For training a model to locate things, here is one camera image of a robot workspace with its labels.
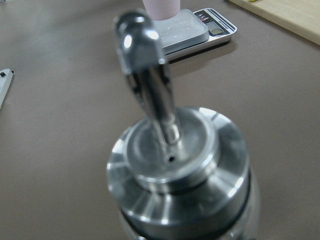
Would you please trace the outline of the clear glass sauce bottle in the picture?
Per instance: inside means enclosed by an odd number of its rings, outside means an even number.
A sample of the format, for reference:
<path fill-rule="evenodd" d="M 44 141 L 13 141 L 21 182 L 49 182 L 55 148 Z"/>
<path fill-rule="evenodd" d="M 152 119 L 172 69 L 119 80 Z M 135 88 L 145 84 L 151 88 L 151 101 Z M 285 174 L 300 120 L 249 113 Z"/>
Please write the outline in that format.
<path fill-rule="evenodd" d="M 205 107 L 176 107 L 169 64 L 143 10 L 115 19 L 122 72 L 146 116 L 116 141 L 108 190 L 130 240 L 255 240 L 260 192 L 239 128 Z"/>

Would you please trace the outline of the pink plastic cup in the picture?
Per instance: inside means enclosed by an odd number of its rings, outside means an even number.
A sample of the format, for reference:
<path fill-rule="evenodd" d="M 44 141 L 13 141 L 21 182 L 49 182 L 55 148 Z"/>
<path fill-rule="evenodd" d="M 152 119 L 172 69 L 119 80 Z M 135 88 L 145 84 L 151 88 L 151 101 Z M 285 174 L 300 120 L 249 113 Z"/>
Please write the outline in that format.
<path fill-rule="evenodd" d="M 151 19 L 167 20 L 180 12 L 180 0 L 143 0 L 143 5 Z"/>

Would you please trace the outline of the digital kitchen scale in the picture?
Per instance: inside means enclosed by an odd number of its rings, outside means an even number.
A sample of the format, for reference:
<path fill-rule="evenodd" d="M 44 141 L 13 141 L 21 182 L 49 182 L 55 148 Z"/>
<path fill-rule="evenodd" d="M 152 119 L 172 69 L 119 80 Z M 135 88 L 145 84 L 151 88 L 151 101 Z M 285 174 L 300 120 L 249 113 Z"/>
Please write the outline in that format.
<path fill-rule="evenodd" d="M 182 9 L 169 19 L 155 20 L 154 24 L 170 61 L 227 43 L 238 30 L 213 8 L 195 12 Z"/>

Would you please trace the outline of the bamboo cutting board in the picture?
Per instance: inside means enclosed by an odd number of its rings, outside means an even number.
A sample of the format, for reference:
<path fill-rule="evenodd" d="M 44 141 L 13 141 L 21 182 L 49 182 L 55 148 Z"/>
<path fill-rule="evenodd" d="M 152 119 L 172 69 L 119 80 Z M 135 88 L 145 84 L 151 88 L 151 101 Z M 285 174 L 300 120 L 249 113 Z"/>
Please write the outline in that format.
<path fill-rule="evenodd" d="M 231 2 L 306 40 L 320 44 L 318 0 L 232 0 Z"/>

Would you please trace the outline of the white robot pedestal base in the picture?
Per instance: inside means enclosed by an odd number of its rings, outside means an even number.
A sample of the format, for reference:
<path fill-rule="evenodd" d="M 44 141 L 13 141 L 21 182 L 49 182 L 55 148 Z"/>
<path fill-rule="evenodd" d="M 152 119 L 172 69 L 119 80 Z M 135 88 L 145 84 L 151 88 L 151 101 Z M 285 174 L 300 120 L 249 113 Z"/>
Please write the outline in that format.
<path fill-rule="evenodd" d="M 11 69 L 6 68 L 0 71 L 0 107 L 2 108 L 4 99 L 11 85 L 14 73 Z"/>

